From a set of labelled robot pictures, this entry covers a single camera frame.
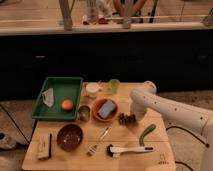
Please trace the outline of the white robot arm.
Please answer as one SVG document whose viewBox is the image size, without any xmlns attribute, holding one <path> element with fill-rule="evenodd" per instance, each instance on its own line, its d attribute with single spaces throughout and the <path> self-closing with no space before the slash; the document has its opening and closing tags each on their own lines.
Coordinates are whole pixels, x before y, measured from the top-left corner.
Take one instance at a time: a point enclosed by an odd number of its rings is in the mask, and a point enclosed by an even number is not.
<svg viewBox="0 0 213 171">
<path fill-rule="evenodd" d="M 164 118 L 175 121 L 205 137 L 209 146 L 204 150 L 201 171 L 213 171 L 213 110 L 184 104 L 157 95 L 157 87 L 145 81 L 130 92 L 131 111 L 142 116 L 148 108 Z"/>
</svg>

